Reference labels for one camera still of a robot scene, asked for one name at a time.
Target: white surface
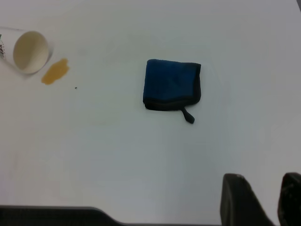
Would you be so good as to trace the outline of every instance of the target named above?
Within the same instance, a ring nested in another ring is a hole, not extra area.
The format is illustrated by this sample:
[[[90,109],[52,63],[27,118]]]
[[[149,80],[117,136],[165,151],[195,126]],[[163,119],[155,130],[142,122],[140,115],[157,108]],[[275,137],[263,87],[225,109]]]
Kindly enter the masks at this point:
[[[277,223],[282,176],[301,172],[295,0],[1,5],[2,26],[38,30],[55,45],[33,76],[0,64],[1,204],[94,206],[124,222],[219,224],[222,177],[233,172]],[[42,84],[63,57],[68,74]],[[189,109],[194,125],[181,112],[144,108],[150,58],[202,64],[202,98]]]

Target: liquid stain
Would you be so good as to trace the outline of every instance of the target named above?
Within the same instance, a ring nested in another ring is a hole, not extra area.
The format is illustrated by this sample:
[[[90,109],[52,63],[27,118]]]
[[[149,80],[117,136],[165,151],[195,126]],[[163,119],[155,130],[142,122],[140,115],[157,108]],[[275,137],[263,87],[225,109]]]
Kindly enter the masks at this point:
[[[69,70],[68,60],[66,58],[61,59],[60,61],[51,65],[44,77],[42,78],[42,83],[45,85],[50,85],[54,83],[55,80],[62,78],[67,74]]]

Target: folded cloth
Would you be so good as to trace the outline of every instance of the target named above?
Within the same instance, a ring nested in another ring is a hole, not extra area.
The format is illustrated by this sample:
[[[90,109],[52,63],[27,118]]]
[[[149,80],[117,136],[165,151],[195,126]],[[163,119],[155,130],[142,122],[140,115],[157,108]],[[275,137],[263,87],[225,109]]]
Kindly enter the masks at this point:
[[[148,60],[143,92],[143,102],[149,110],[181,110],[187,122],[193,124],[194,117],[185,106],[201,99],[199,74],[201,65],[166,60]]]

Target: paper cup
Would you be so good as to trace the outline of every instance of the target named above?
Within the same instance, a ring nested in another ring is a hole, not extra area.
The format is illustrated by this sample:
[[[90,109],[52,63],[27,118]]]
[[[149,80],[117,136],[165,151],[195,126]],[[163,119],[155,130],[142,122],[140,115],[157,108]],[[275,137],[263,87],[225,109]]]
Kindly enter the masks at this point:
[[[45,65],[48,56],[48,43],[42,34],[0,27],[0,58],[20,72],[37,72]]]

